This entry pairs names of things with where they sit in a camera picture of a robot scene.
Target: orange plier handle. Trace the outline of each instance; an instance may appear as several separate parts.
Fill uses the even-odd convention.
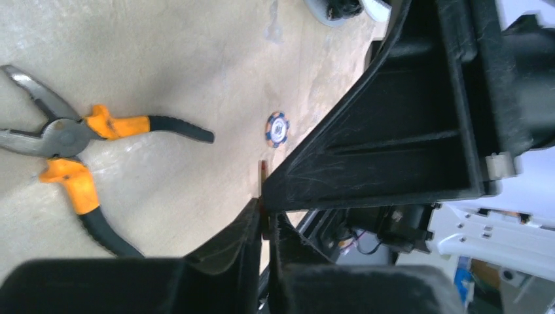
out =
[[[89,128],[110,141],[151,131],[168,131],[205,143],[214,142],[214,133],[170,116],[113,118],[106,106],[94,105],[92,115],[84,119]]]
[[[83,227],[101,246],[119,257],[143,257],[108,224],[94,188],[91,172],[85,165],[66,158],[49,159],[48,169],[39,175],[44,183],[61,183]]]

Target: pliers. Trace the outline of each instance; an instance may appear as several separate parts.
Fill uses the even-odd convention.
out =
[[[100,208],[91,172],[77,157],[90,140],[113,141],[150,131],[170,131],[197,141],[213,143],[214,134],[168,116],[113,118],[104,105],[94,105],[92,115],[81,117],[50,88],[13,65],[2,72],[24,89],[48,122],[40,133],[0,129],[0,147],[19,154],[46,158],[48,169],[39,175],[43,183],[61,183],[73,208],[91,237],[115,256],[143,257],[108,224]]]

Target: wire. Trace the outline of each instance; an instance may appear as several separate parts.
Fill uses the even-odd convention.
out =
[[[365,233],[366,231],[362,231],[361,234],[357,234],[356,232],[351,232],[351,238],[352,238],[351,243],[349,243],[349,245],[347,245],[344,250],[352,247],[355,244],[358,244],[359,239],[361,239]]]
[[[378,249],[380,248],[380,246],[382,245],[382,242],[378,242],[378,245],[376,245],[375,248],[373,248],[370,252],[363,252],[363,250],[361,249],[360,243],[358,243],[357,241],[357,251],[359,251],[359,253],[363,254],[363,255],[372,255],[376,252],[378,252]]]

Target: metal screw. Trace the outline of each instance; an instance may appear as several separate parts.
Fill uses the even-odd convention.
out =
[[[403,217],[403,213],[401,211],[394,211],[393,214],[391,214],[391,219],[399,222],[401,221]]]

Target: black plastic housing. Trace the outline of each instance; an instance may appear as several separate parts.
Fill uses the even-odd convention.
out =
[[[535,109],[522,114],[528,104],[519,102],[524,83],[514,57],[522,64],[519,69],[544,75],[527,62],[539,54],[555,69],[553,36],[543,34],[548,43],[536,39],[530,51],[522,52],[515,46],[532,42],[522,37],[530,30],[503,34],[494,0],[402,1],[393,7],[385,41],[370,47],[369,68],[264,183],[266,210],[494,195],[501,177],[492,176],[498,169],[488,169],[488,158],[501,155],[493,166],[509,169],[510,175],[516,173],[517,156],[553,138],[555,132],[545,126],[555,126],[555,118],[536,123]],[[546,45],[548,52],[538,52]],[[532,84],[550,92],[549,85]],[[535,107],[543,106],[538,112],[552,116],[552,104],[542,101]],[[531,136],[540,128],[536,125],[541,131],[532,133],[542,140]]]
[[[555,145],[555,30],[523,15],[503,32],[516,60],[516,96],[532,149]]]

